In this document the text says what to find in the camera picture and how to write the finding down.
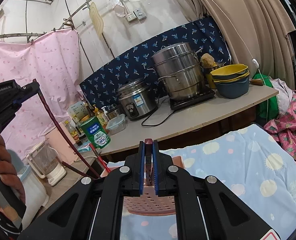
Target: blue gripper pad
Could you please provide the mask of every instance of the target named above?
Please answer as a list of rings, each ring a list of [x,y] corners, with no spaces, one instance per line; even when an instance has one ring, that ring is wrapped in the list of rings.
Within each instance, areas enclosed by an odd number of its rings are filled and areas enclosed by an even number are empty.
[[[140,195],[143,194],[143,181],[144,181],[144,166],[145,166],[145,144],[143,143],[142,151],[141,151],[141,163],[140,163],[140,186],[139,186],[139,192]]]
[[[155,192],[158,196],[159,192],[159,179],[158,179],[158,168],[157,168],[157,152],[156,152],[156,143],[152,143],[152,160],[153,160],[153,181],[155,186]]]

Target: human hand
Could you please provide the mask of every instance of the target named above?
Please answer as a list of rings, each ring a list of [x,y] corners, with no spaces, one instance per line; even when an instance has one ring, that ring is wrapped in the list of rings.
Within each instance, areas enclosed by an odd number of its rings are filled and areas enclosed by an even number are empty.
[[[16,189],[20,194],[21,201],[25,203],[25,192],[24,192],[22,182],[18,178],[14,166],[11,164],[11,155],[6,150],[6,145],[1,135],[0,135],[0,179],[5,185],[10,186],[13,189]]]

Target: blender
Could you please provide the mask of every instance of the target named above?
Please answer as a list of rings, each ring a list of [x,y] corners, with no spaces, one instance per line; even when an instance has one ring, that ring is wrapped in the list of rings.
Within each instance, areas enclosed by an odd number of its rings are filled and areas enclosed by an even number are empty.
[[[41,179],[46,177],[51,186],[67,174],[59,161],[58,152],[45,141],[35,145],[26,158],[35,173]]]

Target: stainless steel steamer pot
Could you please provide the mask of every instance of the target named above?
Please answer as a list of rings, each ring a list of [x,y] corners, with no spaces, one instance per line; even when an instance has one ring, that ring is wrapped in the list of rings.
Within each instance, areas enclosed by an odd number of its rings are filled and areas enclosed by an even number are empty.
[[[151,57],[158,80],[162,80],[168,95],[183,100],[201,93],[205,86],[200,63],[188,42],[168,46]]]

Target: yellow bowl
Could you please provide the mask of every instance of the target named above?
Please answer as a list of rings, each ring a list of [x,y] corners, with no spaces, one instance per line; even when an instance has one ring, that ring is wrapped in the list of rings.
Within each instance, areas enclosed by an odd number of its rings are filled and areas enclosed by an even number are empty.
[[[235,64],[235,65],[228,65],[218,69],[215,69],[210,72],[212,76],[229,76],[233,74],[241,74],[243,73],[248,67],[244,64]]]
[[[245,74],[240,75],[237,78],[233,78],[233,79],[228,79],[228,80],[218,80],[218,79],[213,79],[214,83],[230,83],[230,82],[235,82],[238,81],[244,77],[248,77],[249,76],[249,71],[247,71]]]

